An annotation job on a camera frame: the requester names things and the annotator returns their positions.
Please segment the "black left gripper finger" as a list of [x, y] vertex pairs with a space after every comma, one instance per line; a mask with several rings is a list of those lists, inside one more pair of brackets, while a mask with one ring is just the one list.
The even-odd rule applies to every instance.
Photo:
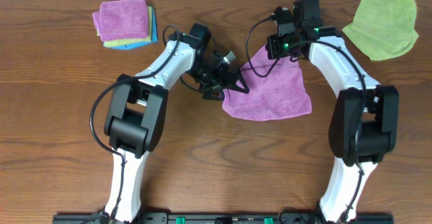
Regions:
[[202, 94], [202, 99], [209, 101], [224, 101], [225, 95], [222, 89], [211, 89]]
[[226, 88], [244, 94], [249, 93], [249, 87], [239, 69], [234, 69], [229, 73], [229, 80]]

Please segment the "purple microfiber cloth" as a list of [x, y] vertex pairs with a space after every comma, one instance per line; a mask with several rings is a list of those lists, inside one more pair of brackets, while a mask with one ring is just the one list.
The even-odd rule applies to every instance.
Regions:
[[312, 113], [311, 98], [304, 87], [297, 61], [283, 57], [267, 77], [260, 78], [257, 74], [265, 74], [274, 61], [268, 59], [265, 47], [261, 47], [250, 60], [241, 68], [249, 93], [223, 91], [222, 109], [228, 115], [249, 121], [268, 121]]

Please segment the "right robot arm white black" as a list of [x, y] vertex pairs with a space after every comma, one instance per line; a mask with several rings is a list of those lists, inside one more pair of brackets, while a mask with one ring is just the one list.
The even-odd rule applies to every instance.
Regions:
[[340, 31], [324, 26], [319, 0], [277, 7], [269, 19], [277, 26], [267, 38], [270, 59], [305, 56], [336, 96], [328, 138], [334, 165], [317, 209], [299, 215], [305, 223], [393, 223], [391, 214], [356, 211], [366, 182], [396, 145], [399, 93], [370, 77], [347, 50]]

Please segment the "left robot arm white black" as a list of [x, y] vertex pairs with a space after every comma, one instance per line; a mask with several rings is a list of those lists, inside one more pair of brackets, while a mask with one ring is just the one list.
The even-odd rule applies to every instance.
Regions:
[[195, 23], [188, 33], [176, 30], [165, 49], [142, 72], [122, 74], [111, 89], [104, 133], [113, 153], [113, 178], [102, 223], [133, 223], [141, 207], [140, 190], [144, 166], [159, 143], [167, 112], [168, 94], [184, 74], [199, 84], [204, 100], [223, 101], [225, 89], [247, 94], [249, 88], [238, 69], [230, 69], [232, 52], [213, 52], [206, 59], [212, 35]]

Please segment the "folded blue cloth in stack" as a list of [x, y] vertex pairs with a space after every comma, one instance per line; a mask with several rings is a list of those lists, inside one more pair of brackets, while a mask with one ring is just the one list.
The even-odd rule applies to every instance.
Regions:
[[138, 47], [147, 46], [158, 41], [157, 21], [153, 7], [148, 6], [148, 36], [146, 38], [122, 38], [110, 40], [103, 43], [103, 46], [109, 49], [132, 50]]

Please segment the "folded yellow-green cloth in stack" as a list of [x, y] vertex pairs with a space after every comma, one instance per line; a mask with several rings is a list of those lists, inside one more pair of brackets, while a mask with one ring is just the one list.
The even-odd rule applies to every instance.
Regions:
[[153, 8], [104, 8], [100, 12], [97, 31], [103, 46], [110, 49], [130, 50], [154, 41]]

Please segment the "folded purple cloth on stack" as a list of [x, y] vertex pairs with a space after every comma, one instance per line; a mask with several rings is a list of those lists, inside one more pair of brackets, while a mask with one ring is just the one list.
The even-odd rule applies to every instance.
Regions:
[[149, 35], [149, 13], [145, 0], [102, 2], [92, 13], [95, 28], [103, 42]]

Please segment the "green microfiber cloth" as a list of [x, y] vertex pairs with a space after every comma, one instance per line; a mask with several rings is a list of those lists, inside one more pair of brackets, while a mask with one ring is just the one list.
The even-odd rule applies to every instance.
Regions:
[[371, 61], [400, 57], [413, 48], [415, 0], [361, 0], [353, 21], [342, 29]]

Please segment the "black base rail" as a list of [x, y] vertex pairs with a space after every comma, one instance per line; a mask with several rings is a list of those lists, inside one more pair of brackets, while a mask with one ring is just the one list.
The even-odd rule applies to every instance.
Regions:
[[[106, 222], [98, 213], [91, 215], [53, 215], [53, 224], [79, 223], [127, 223]], [[167, 213], [145, 213], [136, 217], [131, 223], [139, 224], [300, 224], [332, 223], [325, 222], [323, 217], [314, 213], [287, 212], [278, 215], [188, 215]], [[347, 223], [357, 224], [393, 224], [394, 218], [389, 214], [357, 214], [354, 220]]]

